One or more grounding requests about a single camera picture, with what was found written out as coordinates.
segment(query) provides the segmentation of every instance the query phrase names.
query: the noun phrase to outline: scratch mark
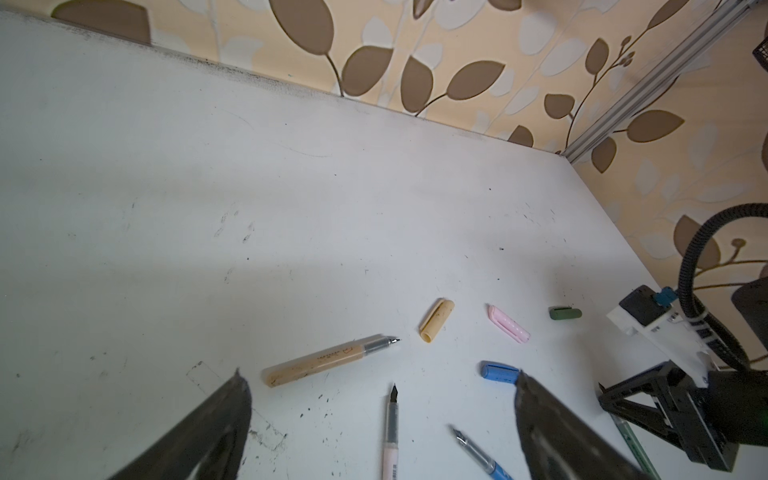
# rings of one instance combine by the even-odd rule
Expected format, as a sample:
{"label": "scratch mark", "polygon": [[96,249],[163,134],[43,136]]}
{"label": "scratch mark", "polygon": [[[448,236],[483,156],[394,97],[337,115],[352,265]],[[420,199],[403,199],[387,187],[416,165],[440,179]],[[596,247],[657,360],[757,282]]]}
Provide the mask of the scratch mark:
{"label": "scratch mark", "polygon": [[255,128],[253,128],[253,125],[251,125],[251,124],[250,124],[250,122],[249,122],[248,120],[246,120],[245,118],[242,118],[240,115],[238,115],[238,114],[234,114],[234,113],[232,113],[232,112],[231,112],[231,111],[229,111],[229,110],[225,110],[225,111],[226,111],[228,114],[230,114],[230,115],[233,115],[233,116],[235,116],[235,117],[238,117],[240,120],[244,121],[244,122],[245,122],[245,123],[246,123],[246,124],[247,124],[247,125],[250,127],[250,129],[251,129],[251,130],[253,130],[253,131],[255,131],[255,130],[256,130]]}
{"label": "scratch mark", "polygon": [[286,147],[283,144],[279,144],[279,143],[277,143],[275,141],[271,141],[271,140],[270,140],[270,143],[273,143],[273,144],[277,145],[278,147],[285,148],[286,150],[290,150],[292,152],[296,152],[296,153],[301,154],[301,155],[306,155],[307,157],[315,157],[315,158],[328,158],[328,157],[330,157],[330,155],[312,155],[312,154],[308,154],[306,152],[295,150],[295,149],[293,149],[291,147]]}

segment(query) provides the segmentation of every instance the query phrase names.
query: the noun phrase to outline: brown leaf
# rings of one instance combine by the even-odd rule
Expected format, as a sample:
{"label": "brown leaf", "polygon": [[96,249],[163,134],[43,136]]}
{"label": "brown leaf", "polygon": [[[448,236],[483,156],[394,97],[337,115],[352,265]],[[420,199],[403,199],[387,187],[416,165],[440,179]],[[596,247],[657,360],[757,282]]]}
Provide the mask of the brown leaf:
{"label": "brown leaf", "polygon": [[596,75],[603,69],[607,60],[608,44],[602,38],[598,38],[592,44],[589,53],[587,53],[587,60],[584,62],[584,66],[587,67],[590,75]]}
{"label": "brown leaf", "polygon": [[359,97],[373,88],[389,65],[392,58],[391,48],[366,45],[355,50],[346,59],[341,71],[341,84],[344,91],[353,97]]}
{"label": "brown leaf", "polygon": [[432,70],[413,57],[408,57],[400,78],[400,101],[411,113],[424,108],[432,94]]}
{"label": "brown leaf", "polygon": [[648,22],[648,30],[667,21],[670,17],[680,11],[688,3],[688,0],[667,0],[667,3],[661,6],[656,15]]}
{"label": "brown leaf", "polygon": [[513,144],[522,145],[524,147],[533,147],[533,134],[529,129],[518,125],[512,135],[509,136],[509,140]]}
{"label": "brown leaf", "polygon": [[488,3],[492,7],[504,10],[505,12],[519,10],[523,6],[523,0],[488,0]]}
{"label": "brown leaf", "polygon": [[570,95],[547,94],[544,97],[544,110],[552,118],[561,119],[571,113],[576,100]]}
{"label": "brown leaf", "polygon": [[[677,221],[677,225],[674,228],[674,234],[672,236],[674,240],[674,246],[677,248],[677,252],[685,257],[685,250],[688,248],[688,244],[691,239],[694,238],[696,232],[701,228],[701,225],[696,223],[693,219],[687,215],[683,215]],[[704,251],[699,257],[698,268],[712,268],[720,263],[720,248],[717,246],[715,239],[711,239],[704,246]]]}
{"label": "brown leaf", "polygon": [[504,70],[504,64],[497,61],[473,61],[471,64],[464,65],[453,75],[451,83],[445,89],[445,94],[451,100],[467,100],[480,95],[493,85],[493,82],[502,74],[502,70]]}
{"label": "brown leaf", "polygon": [[763,140],[763,153],[761,157],[763,159],[763,166],[768,170],[768,134],[766,134],[766,139]]}
{"label": "brown leaf", "polygon": [[419,20],[435,0],[413,0],[413,18]]}
{"label": "brown leaf", "polygon": [[635,117],[627,127],[627,137],[643,144],[671,134],[685,120],[665,110],[649,110]]}
{"label": "brown leaf", "polygon": [[614,158],[616,158],[616,141],[611,137],[606,137],[592,149],[592,164],[601,174],[604,174],[614,163]]}
{"label": "brown leaf", "polygon": [[327,55],[333,43],[333,17],[323,0],[270,0],[277,23],[293,43],[312,55]]}
{"label": "brown leaf", "polygon": [[151,44],[147,9],[123,0],[71,0],[54,8],[51,17],[88,30]]}

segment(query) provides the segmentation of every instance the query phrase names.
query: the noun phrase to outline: leaf pattern wallpaper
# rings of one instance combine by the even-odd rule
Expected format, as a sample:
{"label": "leaf pattern wallpaper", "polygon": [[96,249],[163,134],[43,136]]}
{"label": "leaf pattern wallpaper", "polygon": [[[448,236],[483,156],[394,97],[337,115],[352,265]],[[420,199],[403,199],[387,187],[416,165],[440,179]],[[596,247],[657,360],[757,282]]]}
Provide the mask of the leaf pattern wallpaper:
{"label": "leaf pattern wallpaper", "polygon": [[[723,0],[0,0],[354,101],[559,153]],[[710,215],[768,201],[768,5],[574,166],[656,280]],[[768,225],[719,232],[697,294],[747,352],[730,303],[768,276]]]}
{"label": "leaf pattern wallpaper", "polygon": [[[718,0],[0,2],[550,152],[562,151],[720,4]],[[648,113],[652,115],[639,117],[627,131],[628,137],[649,141],[660,133],[659,115]],[[598,151],[598,163],[611,157],[611,141],[606,142]]]}
{"label": "leaf pattern wallpaper", "polygon": [[[677,284],[685,249],[709,217],[768,202],[768,72],[752,56],[766,37],[763,3],[574,166],[663,285]],[[768,367],[766,351],[730,297],[765,276],[768,221],[748,219],[725,226],[705,246],[694,281],[750,358],[763,359],[761,368]]]}

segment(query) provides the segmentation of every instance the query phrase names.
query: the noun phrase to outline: blue pen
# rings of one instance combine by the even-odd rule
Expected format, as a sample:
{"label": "blue pen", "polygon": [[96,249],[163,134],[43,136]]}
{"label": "blue pen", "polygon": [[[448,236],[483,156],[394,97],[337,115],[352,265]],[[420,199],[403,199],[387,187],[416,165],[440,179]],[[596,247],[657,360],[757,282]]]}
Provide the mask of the blue pen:
{"label": "blue pen", "polygon": [[512,477],[504,471],[502,466],[496,463],[493,458],[486,455],[485,452],[483,452],[480,447],[475,445],[472,440],[468,439],[459,430],[454,428],[452,428],[452,430],[456,435],[458,444],[462,446],[462,448],[469,454],[469,456],[475,459],[475,461],[483,468],[483,470],[485,470],[485,473],[489,474],[494,480],[512,480]]}

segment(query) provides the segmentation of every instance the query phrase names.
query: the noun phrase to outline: metal frame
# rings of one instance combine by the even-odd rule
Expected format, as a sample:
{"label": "metal frame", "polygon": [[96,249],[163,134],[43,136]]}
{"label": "metal frame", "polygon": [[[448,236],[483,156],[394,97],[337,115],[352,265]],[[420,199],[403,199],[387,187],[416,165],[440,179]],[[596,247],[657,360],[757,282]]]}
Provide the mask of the metal frame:
{"label": "metal frame", "polygon": [[662,88],[667,87],[680,74],[689,61],[722,37],[759,1],[726,0],[694,33],[683,40],[598,121],[574,140],[563,151],[563,155],[573,164],[581,155],[595,148],[621,122],[650,103]]}

